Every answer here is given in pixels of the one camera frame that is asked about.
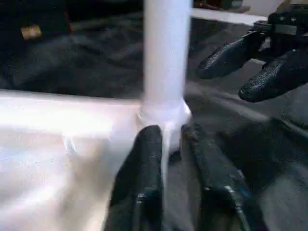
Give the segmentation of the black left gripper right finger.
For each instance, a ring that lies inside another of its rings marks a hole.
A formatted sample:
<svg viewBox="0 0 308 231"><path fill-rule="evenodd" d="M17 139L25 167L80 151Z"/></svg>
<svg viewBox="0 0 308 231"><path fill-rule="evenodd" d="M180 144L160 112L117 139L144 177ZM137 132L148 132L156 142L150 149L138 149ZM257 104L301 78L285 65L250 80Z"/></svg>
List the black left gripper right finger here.
<svg viewBox="0 0 308 231"><path fill-rule="evenodd" d="M198 124L182 127L182 163L196 231L266 231L245 177Z"/></svg>

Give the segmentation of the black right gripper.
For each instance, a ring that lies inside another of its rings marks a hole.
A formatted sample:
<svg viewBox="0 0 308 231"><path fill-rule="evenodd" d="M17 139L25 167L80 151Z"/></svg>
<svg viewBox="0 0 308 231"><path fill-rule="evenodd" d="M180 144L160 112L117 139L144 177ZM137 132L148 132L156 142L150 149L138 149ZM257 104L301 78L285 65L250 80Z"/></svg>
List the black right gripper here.
<svg viewBox="0 0 308 231"><path fill-rule="evenodd" d="M225 77L256 59L270 64L239 90L240 99L257 103L281 96L308 82L308 4L284 3L256 21L254 31L216 49L197 67L204 79ZM268 46L262 44L268 39Z"/></svg>

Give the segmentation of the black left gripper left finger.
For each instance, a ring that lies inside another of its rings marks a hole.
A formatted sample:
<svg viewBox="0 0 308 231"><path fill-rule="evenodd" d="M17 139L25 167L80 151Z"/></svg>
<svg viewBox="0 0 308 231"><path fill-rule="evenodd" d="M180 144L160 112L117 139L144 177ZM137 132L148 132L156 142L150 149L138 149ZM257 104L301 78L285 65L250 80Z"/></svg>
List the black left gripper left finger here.
<svg viewBox="0 0 308 231"><path fill-rule="evenodd" d="M118 171L108 215L107 231L160 231L163 183L162 133L158 125L143 128Z"/></svg>

